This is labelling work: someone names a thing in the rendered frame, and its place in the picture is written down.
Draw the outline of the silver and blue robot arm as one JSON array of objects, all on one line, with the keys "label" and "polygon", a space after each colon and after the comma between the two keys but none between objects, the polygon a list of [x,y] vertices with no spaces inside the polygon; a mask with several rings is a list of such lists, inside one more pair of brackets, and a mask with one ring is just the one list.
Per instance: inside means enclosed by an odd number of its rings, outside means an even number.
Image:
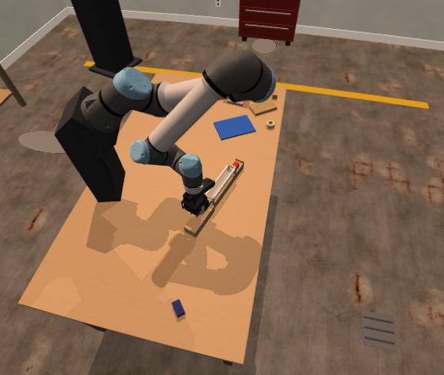
[{"label": "silver and blue robot arm", "polygon": [[118,128],[131,110],[166,117],[144,141],[132,143],[131,159],[143,165],[169,166],[181,175],[187,193],[195,195],[203,189],[203,195],[216,181],[203,180],[200,158],[186,154],[175,143],[220,98],[260,103],[275,87],[276,77],[268,65],[253,52],[236,49],[212,62],[202,77],[176,84],[153,84],[142,71],[125,68],[101,91],[87,96],[81,112],[90,125],[105,133]]}]

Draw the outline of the tan wooden board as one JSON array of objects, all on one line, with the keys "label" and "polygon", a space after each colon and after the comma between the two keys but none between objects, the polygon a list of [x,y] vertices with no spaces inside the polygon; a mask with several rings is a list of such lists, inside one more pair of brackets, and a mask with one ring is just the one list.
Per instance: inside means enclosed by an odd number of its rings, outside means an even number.
[{"label": "tan wooden board", "polygon": [[254,103],[249,105],[250,110],[253,112],[255,116],[268,113],[271,111],[274,111],[277,108],[277,106],[271,101],[271,99],[266,100],[262,103]]}]

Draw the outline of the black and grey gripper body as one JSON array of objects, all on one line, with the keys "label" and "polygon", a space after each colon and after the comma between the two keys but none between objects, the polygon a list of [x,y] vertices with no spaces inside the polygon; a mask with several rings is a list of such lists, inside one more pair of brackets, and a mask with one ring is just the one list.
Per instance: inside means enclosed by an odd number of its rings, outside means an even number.
[{"label": "black and grey gripper body", "polygon": [[[201,192],[199,192],[198,194],[195,194],[195,195],[191,195],[191,194],[185,192],[183,194],[183,200],[181,201],[182,209],[184,208],[185,210],[187,210],[190,213],[197,216],[201,212],[202,206],[206,203],[206,199],[208,199],[206,197],[206,195],[204,195],[204,194],[201,195],[202,193],[203,193],[203,189]],[[193,200],[194,200],[194,202],[193,202]],[[183,206],[183,204],[184,204],[184,206]]]}]

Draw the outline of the brown clipboard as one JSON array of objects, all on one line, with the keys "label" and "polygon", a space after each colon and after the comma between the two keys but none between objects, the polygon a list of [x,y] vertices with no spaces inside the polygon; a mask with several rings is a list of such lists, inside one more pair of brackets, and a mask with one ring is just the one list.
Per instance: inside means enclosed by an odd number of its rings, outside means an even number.
[{"label": "brown clipboard", "polygon": [[228,104],[232,104],[232,105],[237,105],[237,106],[245,107],[245,108],[247,108],[249,103],[250,103],[250,101],[233,103],[229,99],[226,99],[223,102],[228,103]]}]

